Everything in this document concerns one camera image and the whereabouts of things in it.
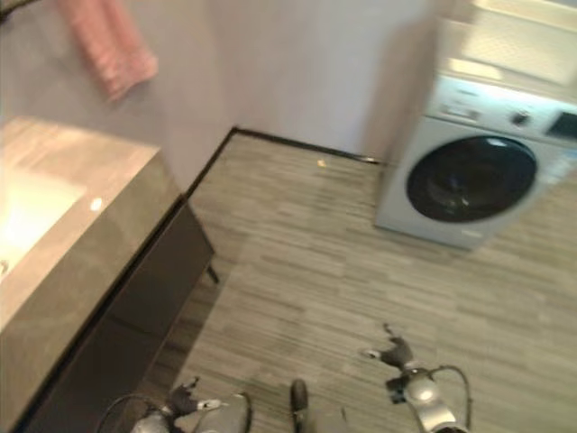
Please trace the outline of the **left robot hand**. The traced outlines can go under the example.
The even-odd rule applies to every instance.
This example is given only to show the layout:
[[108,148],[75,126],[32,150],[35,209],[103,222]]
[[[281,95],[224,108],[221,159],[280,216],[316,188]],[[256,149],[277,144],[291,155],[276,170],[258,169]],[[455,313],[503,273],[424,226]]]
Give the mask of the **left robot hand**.
[[174,417],[184,417],[198,411],[216,410],[222,406],[222,402],[218,399],[197,400],[194,397],[194,390],[199,381],[200,377],[195,376],[190,382],[183,382],[170,392],[167,406]]

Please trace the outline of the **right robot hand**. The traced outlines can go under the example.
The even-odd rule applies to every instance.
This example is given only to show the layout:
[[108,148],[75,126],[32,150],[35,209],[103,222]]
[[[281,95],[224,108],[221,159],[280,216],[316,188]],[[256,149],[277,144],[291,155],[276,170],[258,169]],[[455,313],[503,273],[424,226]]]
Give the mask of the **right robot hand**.
[[409,369],[414,362],[414,356],[408,342],[389,323],[384,323],[383,329],[389,336],[391,347],[386,350],[362,349],[360,355],[371,360],[380,361],[400,371]]

